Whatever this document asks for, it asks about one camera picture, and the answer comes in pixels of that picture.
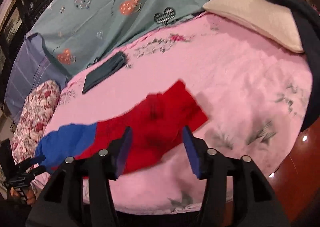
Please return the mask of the left hand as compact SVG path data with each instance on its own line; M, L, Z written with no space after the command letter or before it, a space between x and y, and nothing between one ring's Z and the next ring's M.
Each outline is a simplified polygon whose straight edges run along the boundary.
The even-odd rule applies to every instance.
M34 193L33 189L31 187L28 187L28 188L24 189L24 194L26 196L25 202L28 205L33 206L35 204L35 202L36 202L36 196L35 196L35 193ZM10 189L10 195L12 196L12 198L15 201L22 200L21 194L19 192L17 192L13 188Z

